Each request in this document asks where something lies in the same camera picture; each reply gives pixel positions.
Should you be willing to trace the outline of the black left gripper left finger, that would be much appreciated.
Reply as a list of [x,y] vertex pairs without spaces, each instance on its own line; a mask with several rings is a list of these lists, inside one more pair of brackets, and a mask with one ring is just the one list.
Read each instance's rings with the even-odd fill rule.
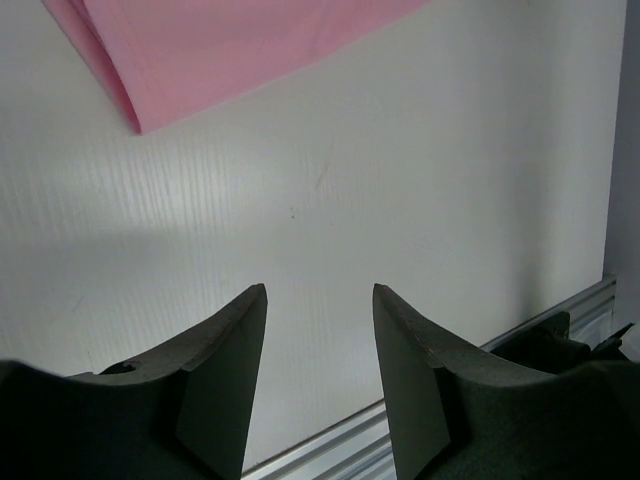
[[261,284],[94,374],[1,364],[5,479],[237,479],[267,314]]

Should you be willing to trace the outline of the pink t-shirt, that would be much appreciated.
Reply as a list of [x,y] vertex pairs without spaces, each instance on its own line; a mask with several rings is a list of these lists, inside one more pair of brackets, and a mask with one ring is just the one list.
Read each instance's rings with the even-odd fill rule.
[[406,1],[47,1],[133,132],[310,66],[423,7]]

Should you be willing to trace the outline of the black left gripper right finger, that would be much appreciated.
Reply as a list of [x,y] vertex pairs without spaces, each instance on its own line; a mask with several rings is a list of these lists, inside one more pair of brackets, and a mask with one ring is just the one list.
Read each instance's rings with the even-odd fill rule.
[[639,367],[534,370],[430,321],[391,288],[373,321],[400,479],[634,479]]

